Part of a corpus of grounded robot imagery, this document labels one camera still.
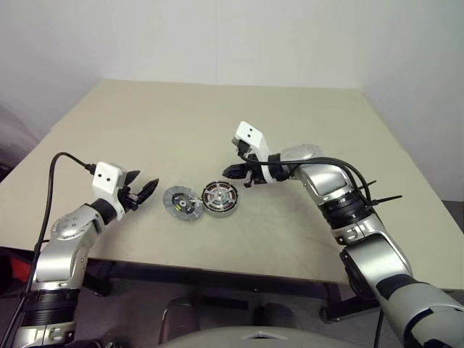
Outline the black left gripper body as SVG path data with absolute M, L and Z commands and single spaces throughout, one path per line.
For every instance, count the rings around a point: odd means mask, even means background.
M 136 211 L 140 205 L 139 194 L 134 194 L 130 186 L 124 185 L 118 189 L 117 198 L 119 203 L 123 206 L 125 212 L 130 210 Z

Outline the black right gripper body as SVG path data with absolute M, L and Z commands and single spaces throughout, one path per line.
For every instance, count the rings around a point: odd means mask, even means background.
M 249 172 L 243 182 L 245 188 L 251 188 L 254 184 L 259 184 L 261 181 L 261 167 L 254 162 L 258 161 L 257 155 L 251 146 L 242 140 L 233 140 L 233 144 L 237 148 L 237 155 L 250 166 Z

